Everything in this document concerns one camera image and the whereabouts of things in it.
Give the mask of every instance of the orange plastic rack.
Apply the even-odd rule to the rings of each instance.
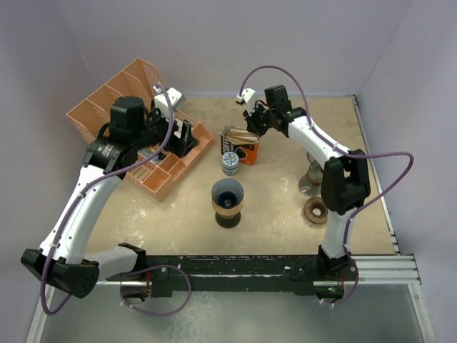
[[[136,59],[66,115],[84,140],[91,143],[95,140],[100,127],[109,121],[109,110],[117,98],[138,96],[148,106],[155,95],[152,86],[156,82],[164,83],[157,68],[143,59]],[[213,144],[212,135],[202,123],[181,111],[176,113],[176,118],[187,119],[192,123],[192,134],[198,139],[199,145],[182,159],[175,154],[164,152],[166,157],[159,164],[148,162],[126,175],[127,179],[143,187],[159,202],[166,198]]]

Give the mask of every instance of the wooden tabletop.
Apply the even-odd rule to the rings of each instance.
[[[294,106],[303,106],[293,99]],[[311,116],[336,141],[364,146],[349,98],[312,98]],[[214,136],[214,145],[161,203],[129,181],[122,181],[96,223],[87,252],[128,242],[147,254],[316,254],[326,226],[303,215],[308,199],[298,189],[309,162],[306,150],[270,129],[262,137],[256,164],[242,164],[233,178],[245,191],[241,221],[220,227],[211,206],[211,188],[227,176],[221,169],[219,132],[225,124],[246,127],[243,108],[233,98],[190,98],[182,111],[200,121]],[[370,170],[372,199],[378,194]],[[354,254],[393,254],[386,216],[376,202],[356,217]]]

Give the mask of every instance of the gray floor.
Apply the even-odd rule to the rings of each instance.
[[[148,299],[154,311],[184,300]],[[360,286],[330,310],[313,297],[286,293],[194,293],[178,314],[147,317],[120,306],[119,288],[100,286],[49,317],[41,342],[318,343],[422,342],[407,286]]]

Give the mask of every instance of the cardboard box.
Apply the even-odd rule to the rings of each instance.
[[[233,134],[234,130],[240,133],[240,139],[228,136]],[[239,156],[241,163],[251,165],[254,164],[257,157],[259,145],[260,137],[248,133],[245,129],[226,125],[221,131],[221,154],[233,151]]]

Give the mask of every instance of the wall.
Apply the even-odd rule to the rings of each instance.
[[[0,332],[24,342],[39,283],[19,260],[55,224],[85,145],[65,118],[94,90],[52,0],[0,1]]]
[[[262,64],[312,94],[359,93],[411,0],[56,2],[98,84],[142,57],[186,94],[232,95]],[[285,81],[269,71],[250,86]]]
[[[457,2],[414,0],[361,93],[374,152],[405,149],[411,174],[386,201],[402,253],[413,252],[440,342],[457,327]],[[376,162],[389,184],[404,159]]]

